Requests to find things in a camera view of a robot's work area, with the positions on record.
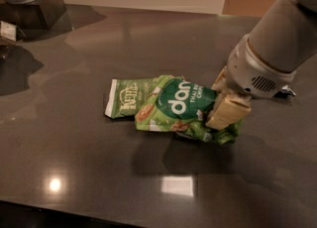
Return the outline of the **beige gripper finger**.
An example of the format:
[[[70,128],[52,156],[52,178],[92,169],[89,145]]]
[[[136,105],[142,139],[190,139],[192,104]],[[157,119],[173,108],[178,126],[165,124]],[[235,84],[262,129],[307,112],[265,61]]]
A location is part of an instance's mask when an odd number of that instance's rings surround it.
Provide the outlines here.
[[[217,92],[226,92],[228,90],[227,82],[226,82],[226,69],[224,66],[220,73],[218,74],[216,80],[212,85],[212,89]]]
[[[206,126],[222,130],[245,118],[251,111],[250,95],[242,95],[233,91],[217,93],[215,104],[207,116]]]

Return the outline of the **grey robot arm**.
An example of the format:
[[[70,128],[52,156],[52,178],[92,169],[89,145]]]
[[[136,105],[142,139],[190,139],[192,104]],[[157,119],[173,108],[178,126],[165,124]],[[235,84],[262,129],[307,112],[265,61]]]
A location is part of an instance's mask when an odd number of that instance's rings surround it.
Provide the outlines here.
[[[317,54],[317,0],[276,0],[231,51],[212,89],[218,92],[206,125],[216,130],[251,112],[253,98],[272,98]]]

